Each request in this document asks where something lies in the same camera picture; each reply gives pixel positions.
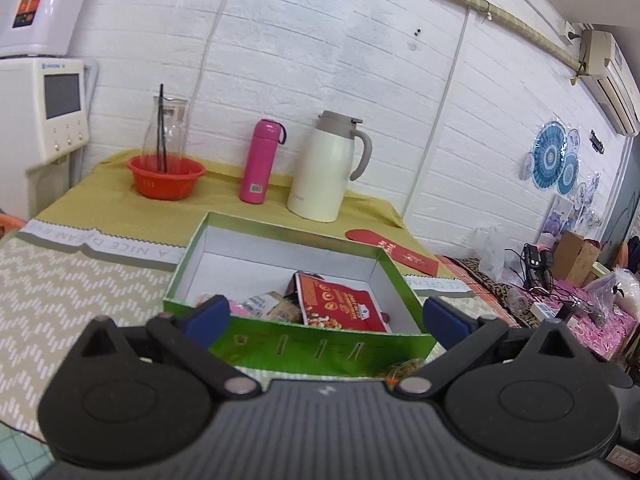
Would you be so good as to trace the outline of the white air conditioner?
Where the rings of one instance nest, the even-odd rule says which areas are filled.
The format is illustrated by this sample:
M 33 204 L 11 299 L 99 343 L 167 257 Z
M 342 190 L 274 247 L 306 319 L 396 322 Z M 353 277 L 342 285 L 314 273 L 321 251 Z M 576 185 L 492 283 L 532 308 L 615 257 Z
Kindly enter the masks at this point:
M 585 29 L 580 37 L 579 78 L 596 99 L 613 129 L 639 134 L 639 87 L 610 32 Z

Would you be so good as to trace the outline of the yellow green tablecloth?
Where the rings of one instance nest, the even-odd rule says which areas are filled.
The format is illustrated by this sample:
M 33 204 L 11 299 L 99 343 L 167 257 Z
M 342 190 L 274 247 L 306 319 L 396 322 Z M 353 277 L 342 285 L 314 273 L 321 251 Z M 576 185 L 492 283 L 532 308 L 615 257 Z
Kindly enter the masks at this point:
M 134 151 L 122 151 L 99 162 L 80 183 L 48 207 L 41 221 L 97 229 L 121 237 L 184 247 L 209 211 L 277 226 L 343 238 L 349 230 L 370 230 L 425 257 L 433 255 L 409 232 L 394 206 L 379 198 L 348 192 L 340 214 L 331 223 L 314 222 L 292 214 L 286 206 L 292 178 L 274 174 L 265 203 L 239 199 L 238 166 L 203 159 L 206 174 L 184 200 L 150 200 L 134 188 L 126 162 Z

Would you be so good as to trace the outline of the red envelope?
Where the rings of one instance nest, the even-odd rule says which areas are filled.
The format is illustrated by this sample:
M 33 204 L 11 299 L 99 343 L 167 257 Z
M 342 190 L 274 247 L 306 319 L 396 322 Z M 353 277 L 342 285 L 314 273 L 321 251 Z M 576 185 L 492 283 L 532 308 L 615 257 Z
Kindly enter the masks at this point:
M 439 262 L 433 257 L 421 255 L 389 238 L 371 230 L 354 229 L 345 232 L 348 240 L 381 248 L 396 263 L 408 266 L 413 271 L 436 278 Z

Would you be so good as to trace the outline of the red snack packet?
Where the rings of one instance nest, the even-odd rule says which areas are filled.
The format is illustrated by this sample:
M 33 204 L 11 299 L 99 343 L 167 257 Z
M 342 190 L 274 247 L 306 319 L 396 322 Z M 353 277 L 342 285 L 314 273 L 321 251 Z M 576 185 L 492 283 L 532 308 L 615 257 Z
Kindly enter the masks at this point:
M 366 290 L 302 272 L 294 274 L 292 284 L 305 325 L 326 330 L 387 332 L 384 318 Z

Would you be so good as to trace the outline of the blue paper fan decoration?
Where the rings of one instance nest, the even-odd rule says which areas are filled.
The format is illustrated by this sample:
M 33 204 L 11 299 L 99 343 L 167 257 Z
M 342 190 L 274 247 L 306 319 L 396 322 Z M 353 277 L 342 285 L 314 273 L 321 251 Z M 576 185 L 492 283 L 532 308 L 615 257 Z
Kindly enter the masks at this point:
M 570 194 L 580 173 L 581 145 L 576 128 L 550 120 L 539 130 L 524 156 L 518 177 L 521 181 L 531 180 L 540 190 L 556 188 L 560 195 Z

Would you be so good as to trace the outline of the black straw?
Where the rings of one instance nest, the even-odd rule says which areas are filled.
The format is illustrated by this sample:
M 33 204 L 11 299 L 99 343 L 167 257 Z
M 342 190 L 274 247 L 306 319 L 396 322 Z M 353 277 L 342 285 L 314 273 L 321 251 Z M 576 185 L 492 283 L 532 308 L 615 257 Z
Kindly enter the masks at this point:
M 167 171 L 166 162 L 166 136 L 164 126 L 164 85 L 160 84 L 160 92 L 157 98 L 156 121 L 156 166 L 157 171 L 164 174 Z

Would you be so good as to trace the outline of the white thermos jug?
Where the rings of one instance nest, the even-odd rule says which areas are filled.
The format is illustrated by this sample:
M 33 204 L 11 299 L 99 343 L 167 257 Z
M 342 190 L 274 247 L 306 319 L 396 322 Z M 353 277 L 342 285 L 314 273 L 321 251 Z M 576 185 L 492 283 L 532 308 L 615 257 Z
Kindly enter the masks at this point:
M 370 136 L 358 129 L 362 123 L 329 110 L 318 116 L 296 165 L 289 211 L 315 222 L 337 219 L 349 182 L 363 175 L 371 159 Z

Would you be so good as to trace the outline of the brown cardboard box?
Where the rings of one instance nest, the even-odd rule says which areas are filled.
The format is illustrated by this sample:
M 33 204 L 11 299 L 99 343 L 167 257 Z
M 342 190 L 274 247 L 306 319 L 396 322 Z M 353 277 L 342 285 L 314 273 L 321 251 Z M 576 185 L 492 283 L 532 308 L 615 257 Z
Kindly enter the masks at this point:
M 582 287 L 599 255 L 598 242 L 566 231 L 553 252 L 551 274 L 555 280 Z

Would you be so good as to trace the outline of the white water purifier unit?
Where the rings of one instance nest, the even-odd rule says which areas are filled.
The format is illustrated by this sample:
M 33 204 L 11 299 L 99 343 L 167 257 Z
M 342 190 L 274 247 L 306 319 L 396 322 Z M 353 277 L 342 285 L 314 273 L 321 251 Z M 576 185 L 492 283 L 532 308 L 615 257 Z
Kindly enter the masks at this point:
M 84 1 L 1 0 L 1 55 L 66 55 Z

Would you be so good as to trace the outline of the green cardboard snack box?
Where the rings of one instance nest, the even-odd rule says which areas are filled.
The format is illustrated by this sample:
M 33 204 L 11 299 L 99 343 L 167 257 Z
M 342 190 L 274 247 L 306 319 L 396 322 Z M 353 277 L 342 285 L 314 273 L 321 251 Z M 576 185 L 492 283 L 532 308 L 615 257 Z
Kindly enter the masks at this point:
M 380 376 L 425 359 L 436 344 L 383 249 L 210 212 L 164 307 L 185 314 L 216 295 L 229 301 L 231 318 L 210 350 L 236 366 Z

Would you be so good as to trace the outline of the pink thermos bottle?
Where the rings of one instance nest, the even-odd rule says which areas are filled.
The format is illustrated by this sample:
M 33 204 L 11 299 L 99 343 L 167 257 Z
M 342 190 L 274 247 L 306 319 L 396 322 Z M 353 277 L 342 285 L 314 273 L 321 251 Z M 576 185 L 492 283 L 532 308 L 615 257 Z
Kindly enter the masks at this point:
M 239 192 L 242 202 L 259 205 L 265 201 L 269 178 L 279 145 L 288 138 L 285 126 L 261 119 L 255 126 Z

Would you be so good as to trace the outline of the brown snack packet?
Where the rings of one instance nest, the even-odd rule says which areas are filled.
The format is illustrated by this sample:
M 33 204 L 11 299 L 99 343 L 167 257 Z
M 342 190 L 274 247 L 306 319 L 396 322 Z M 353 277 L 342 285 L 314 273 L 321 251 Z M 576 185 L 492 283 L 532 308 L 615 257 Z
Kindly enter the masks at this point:
M 303 321 L 300 307 L 277 292 L 246 298 L 241 302 L 241 307 L 253 318 L 261 320 L 294 324 Z

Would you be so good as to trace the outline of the beige patterned table mat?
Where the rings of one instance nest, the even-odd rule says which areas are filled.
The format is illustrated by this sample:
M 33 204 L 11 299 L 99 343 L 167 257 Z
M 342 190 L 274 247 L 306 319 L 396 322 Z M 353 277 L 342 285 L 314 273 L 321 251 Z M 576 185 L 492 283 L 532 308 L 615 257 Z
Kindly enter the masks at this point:
M 374 377 L 438 345 L 422 304 L 383 248 L 211 212 L 182 246 L 40 220 L 1 246 L 1 419 L 39 437 L 37 405 L 70 347 L 96 316 L 140 325 L 222 295 L 284 294 L 303 271 L 366 292 L 383 333 L 235 318 L 213 349 L 268 380 Z

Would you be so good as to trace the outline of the red plastic basket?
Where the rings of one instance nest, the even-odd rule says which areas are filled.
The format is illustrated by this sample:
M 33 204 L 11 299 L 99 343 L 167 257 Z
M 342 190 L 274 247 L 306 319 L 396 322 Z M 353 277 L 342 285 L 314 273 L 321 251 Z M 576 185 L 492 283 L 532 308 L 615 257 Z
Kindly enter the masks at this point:
M 198 179 L 206 175 L 205 166 L 197 160 L 176 156 L 168 157 L 174 172 L 152 171 L 149 164 L 154 158 L 154 155 L 136 155 L 127 162 L 134 189 L 151 200 L 184 200 L 192 194 Z

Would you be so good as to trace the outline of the white water dispenser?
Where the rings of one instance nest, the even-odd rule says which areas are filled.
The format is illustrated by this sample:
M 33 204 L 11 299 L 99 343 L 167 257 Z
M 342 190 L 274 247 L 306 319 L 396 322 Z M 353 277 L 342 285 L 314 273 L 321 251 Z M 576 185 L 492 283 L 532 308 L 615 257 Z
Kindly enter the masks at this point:
M 1 61 L 1 211 L 28 221 L 70 189 L 88 144 L 85 64 L 77 58 Z

